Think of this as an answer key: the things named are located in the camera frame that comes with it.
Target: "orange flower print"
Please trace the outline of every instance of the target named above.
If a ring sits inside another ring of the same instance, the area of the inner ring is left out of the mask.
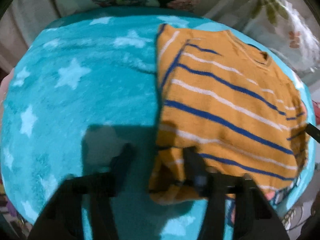
[[[300,48],[300,32],[289,32],[289,38],[291,40],[290,42],[290,48],[293,48],[293,49],[298,49]]]

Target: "green leaf pattern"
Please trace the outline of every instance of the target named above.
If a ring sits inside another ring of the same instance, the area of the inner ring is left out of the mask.
[[[279,0],[258,0],[256,6],[253,8],[251,12],[251,18],[255,19],[260,14],[263,7],[266,8],[268,21],[273,26],[278,25],[278,15],[280,15],[282,18],[286,20],[289,19],[289,14],[285,6]]]

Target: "star-patterned blanket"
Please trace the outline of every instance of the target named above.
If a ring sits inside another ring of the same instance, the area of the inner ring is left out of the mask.
[[[1,172],[9,199],[31,223],[67,175],[104,170],[130,142],[138,150],[137,158],[123,192],[112,200],[120,239],[197,238],[206,201],[159,206],[147,192],[160,110],[155,40],[161,23],[229,29],[168,9],[102,8],[53,22],[18,63],[4,102]],[[232,31],[273,57],[300,90],[308,122],[314,123],[308,91],[292,71],[267,48]],[[300,185],[277,207],[279,214],[290,208],[312,177],[313,140],[309,156]],[[86,201],[84,234],[90,240]],[[230,201],[226,205],[232,210]],[[226,223],[225,239],[231,236],[232,227]]]

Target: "folded garment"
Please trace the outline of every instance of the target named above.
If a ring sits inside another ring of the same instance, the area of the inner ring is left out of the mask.
[[[307,158],[306,114],[273,59],[229,30],[161,25],[157,46],[163,108],[151,198],[199,198],[184,184],[182,149],[191,146],[210,169],[250,173],[265,194],[288,187]]]

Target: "folded shirt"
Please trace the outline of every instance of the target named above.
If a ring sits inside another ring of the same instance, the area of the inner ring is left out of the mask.
[[[195,146],[209,170],[249,173],[265,194],[288,187],[307,158],[299,91],[273,59],[231,31],[161,25],[157,38],[162,111],[149,181],[160,204],[197,199],[182,149]]]

